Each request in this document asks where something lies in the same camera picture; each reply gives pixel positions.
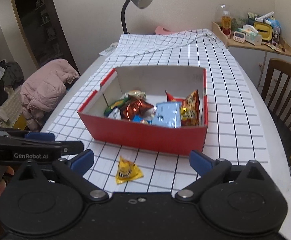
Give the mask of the yellow small candy packet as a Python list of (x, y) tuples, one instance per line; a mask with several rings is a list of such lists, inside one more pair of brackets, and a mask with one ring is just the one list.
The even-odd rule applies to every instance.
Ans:
[(122, 184), (144, 177), (141, 169), (132, 161), (120, 156), (116, 173), (116, 183)]

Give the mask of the red yellow snack bag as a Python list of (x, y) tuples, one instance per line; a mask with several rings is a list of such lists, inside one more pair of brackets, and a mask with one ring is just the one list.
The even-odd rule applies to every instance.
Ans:
[(193, 91), (185, 99), (177, 99), (168, 92), (165, 92), (165, 94), (167, 96), (167, 101), (181, 103), (181, 126), (198, 126), (200, 124), (200, 100), (198, 90)]

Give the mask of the white blue printed packet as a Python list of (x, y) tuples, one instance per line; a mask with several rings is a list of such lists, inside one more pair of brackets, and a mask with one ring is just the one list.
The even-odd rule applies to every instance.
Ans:
[(119, 108), (115, 108), (112, 110), (112, 112), (107, 116), (110, 119), (114, 120), (121, 120), (121, 113)]

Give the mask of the light blue snack packet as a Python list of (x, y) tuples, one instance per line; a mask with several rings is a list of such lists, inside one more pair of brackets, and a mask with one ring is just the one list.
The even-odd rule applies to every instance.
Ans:
[(162, 102), (156, 105), (155, 116), (152, 119), (152, 125), (180, 128), (181, 127), (181, 102), (169, 101)]

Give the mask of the green cracker packet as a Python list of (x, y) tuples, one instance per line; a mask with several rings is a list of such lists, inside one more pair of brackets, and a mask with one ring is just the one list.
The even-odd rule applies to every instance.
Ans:
[(130, 98), (123, 98), (120, 100), (115, 101), (114, 103), (110, 104), (104, 111), (104, 116), (109, 116), (109, 114), (115, 109), (124, 106)]

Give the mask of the blue cookie packet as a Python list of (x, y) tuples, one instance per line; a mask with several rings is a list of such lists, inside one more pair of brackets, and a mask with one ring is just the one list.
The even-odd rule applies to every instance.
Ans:
[(133, 122), (141, 123), (141, 124), (152, 124), (152, 118), (151, 117), (143, 117), (140, 115), (135, 115), (133, 117)]

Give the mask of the brown foil snack packet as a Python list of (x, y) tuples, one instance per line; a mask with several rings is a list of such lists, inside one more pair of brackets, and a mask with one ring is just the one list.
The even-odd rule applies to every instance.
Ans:
[(121, 118), (132, 121), (136, 115), (143, 115), (146, 111), (152, 109), (154, 105), (143, 99), (130, 100), (120, 107)]

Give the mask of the dark clothes pile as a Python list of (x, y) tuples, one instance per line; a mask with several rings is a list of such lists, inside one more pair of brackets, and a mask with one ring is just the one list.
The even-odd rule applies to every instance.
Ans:
[(15, 61), (0, 61), (0, 82), (4, 87), (15, 90), (24, 83), (24, 74), (20, 65)]

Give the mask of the dark wooden bookshelf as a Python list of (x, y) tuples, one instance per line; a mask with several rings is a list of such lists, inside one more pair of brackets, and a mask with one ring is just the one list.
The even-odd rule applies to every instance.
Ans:
[(53, 0), (11, 0), (13, 11), (36, 68), (66, 59), (78, 71)]

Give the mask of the brown wooden chair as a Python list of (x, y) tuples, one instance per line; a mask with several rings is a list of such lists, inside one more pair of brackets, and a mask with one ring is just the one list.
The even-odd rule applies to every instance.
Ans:
[(291, 63), (270, 59), (261, 97), (274, 121), (286, 156), (291, 156)]

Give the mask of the white corner cabinet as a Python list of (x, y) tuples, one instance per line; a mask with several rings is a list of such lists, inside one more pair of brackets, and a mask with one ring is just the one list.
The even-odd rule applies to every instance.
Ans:
[(216, 22), (212, 22), (212, 32), (224, 43), (258, 90), (264, 85), (270, 59), (278, 58), (291, 63), (291, 46), (282, 37), (279, 38), (280, 51), (277, 52), (264, 44), (254, 46), (248, 42), (235, 42), (222, 32)]

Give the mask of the white digital timer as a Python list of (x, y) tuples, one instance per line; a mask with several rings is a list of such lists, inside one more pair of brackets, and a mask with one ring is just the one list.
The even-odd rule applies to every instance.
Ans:
[(235, 31), (233, 33), (233, 40), (235, 42), (245, 43), (246, 35), (245, 35), (245, 33), (242, 33), (242, 32), (239, 32), (239, 31)]

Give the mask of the amber drink bottle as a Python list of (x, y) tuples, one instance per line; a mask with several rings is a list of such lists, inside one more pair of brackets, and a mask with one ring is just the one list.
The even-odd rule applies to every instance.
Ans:
[(229, 11), (222, 12), (221, 30), (228, 38), (231, 38), (232, 19)]

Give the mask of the clear glass dome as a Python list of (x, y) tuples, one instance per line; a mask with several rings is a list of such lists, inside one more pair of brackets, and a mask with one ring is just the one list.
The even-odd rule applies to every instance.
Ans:
[(234, 31), (235, 29), (235, 14), (231, 6), (224, 3), (218, 4), (214, 14), (214, 22), (219, 25), (221, 29), (225, 27), (227, 30)]

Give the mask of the yellow box on cabinet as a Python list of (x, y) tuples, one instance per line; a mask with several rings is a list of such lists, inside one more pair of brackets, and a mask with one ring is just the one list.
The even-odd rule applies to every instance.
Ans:
[(267, 23), (254, 22), (253, 27), (258, 31), (258, 34), (262, 36), (262, 40), (270, 42), (273, 37), (273, 27)]

